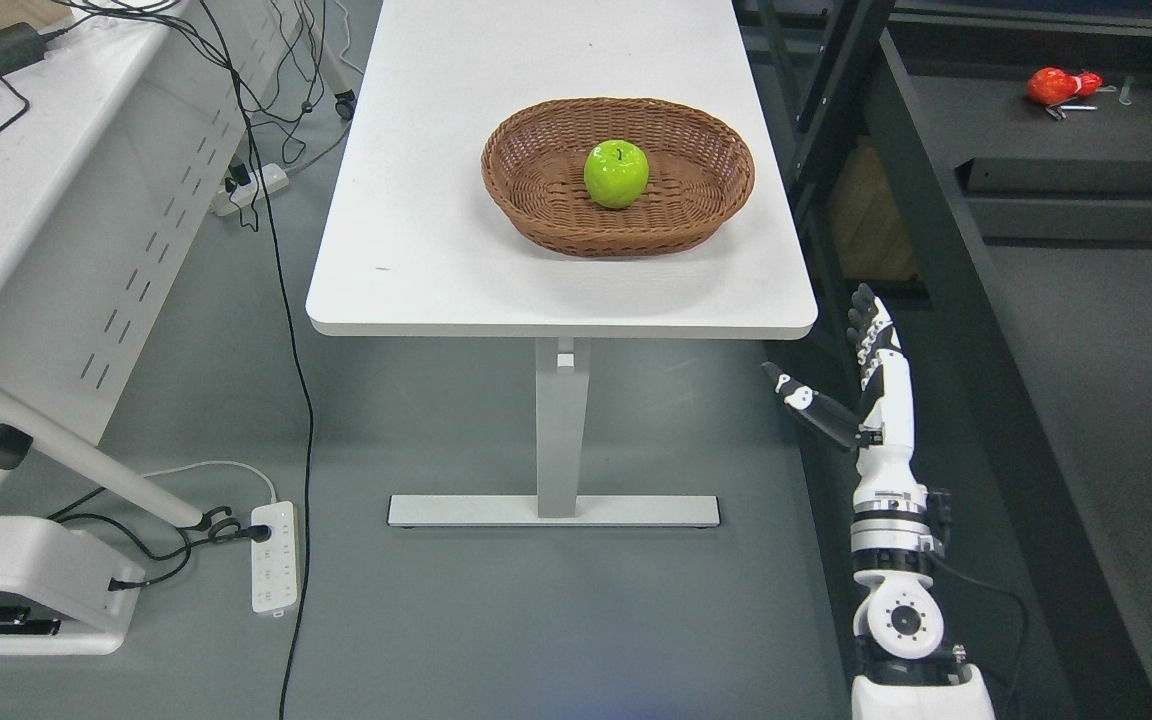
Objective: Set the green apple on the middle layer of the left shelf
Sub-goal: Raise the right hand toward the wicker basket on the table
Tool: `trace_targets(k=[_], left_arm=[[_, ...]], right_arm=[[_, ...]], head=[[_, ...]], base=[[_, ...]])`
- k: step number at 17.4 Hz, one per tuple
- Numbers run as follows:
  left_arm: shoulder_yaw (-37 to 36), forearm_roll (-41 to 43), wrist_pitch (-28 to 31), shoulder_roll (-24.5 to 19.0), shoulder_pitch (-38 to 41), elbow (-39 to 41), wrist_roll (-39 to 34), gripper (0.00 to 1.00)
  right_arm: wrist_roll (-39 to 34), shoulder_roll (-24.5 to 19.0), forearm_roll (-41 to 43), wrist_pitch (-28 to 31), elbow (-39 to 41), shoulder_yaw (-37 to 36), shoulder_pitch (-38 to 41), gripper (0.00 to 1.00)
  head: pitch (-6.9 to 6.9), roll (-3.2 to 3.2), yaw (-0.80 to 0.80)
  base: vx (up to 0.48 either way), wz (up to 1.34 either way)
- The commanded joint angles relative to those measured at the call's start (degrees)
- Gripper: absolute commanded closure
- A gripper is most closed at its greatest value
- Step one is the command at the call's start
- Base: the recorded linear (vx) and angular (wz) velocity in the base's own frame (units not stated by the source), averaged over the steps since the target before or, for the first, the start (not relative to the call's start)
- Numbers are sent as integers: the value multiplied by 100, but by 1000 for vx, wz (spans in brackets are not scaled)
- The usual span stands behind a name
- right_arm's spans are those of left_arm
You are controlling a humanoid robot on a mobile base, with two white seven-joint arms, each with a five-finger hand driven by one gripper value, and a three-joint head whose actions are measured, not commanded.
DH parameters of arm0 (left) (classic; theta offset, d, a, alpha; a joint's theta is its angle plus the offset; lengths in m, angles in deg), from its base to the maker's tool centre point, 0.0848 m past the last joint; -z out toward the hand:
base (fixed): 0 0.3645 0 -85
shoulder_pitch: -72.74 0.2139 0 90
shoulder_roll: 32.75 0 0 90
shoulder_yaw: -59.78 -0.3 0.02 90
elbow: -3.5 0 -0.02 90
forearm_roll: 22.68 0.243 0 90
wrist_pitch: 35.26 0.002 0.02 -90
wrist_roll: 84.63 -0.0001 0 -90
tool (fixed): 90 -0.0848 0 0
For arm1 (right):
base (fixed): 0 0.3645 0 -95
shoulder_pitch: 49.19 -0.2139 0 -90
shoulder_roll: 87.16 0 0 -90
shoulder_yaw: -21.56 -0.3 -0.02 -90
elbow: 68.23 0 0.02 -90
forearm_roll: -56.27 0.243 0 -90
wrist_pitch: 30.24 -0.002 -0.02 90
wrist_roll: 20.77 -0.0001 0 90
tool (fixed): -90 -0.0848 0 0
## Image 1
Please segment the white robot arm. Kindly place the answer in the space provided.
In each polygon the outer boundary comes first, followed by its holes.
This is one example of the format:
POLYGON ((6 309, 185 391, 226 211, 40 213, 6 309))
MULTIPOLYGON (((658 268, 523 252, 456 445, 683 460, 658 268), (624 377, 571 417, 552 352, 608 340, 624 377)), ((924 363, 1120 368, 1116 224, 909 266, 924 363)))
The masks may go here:
POLYGON ((931 591, 952 532, 941 488, 863 483, 852 498, 852 579, 867 596, 852 615, 858 670, 854 719, 992 719, 982 670, 948 638, 931 591))

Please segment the white robot base unit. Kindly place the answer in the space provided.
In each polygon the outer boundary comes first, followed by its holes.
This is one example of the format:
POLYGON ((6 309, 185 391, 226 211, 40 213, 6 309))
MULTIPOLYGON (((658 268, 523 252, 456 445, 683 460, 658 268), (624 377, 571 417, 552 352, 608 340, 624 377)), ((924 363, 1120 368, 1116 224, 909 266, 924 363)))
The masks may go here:
POLYGON ((0 655, 105 655, 122 646, 146 571, 84 530, 0 516, 0 655))

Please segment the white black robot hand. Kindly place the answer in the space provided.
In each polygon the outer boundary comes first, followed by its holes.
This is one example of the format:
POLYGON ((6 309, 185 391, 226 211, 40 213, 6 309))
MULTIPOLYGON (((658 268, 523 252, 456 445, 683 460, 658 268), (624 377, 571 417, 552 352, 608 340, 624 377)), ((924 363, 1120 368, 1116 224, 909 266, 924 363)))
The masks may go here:
POLYGON ((890 311, 873 288, 861 283, 847 310, 847 340, 854 344, 861 372, 861 409, 797 381, 773 363, 761 370, 791 415, 805 420, 842 448, 858 450, 858 493, 916 493, 914 478, 914 382, 890 311))

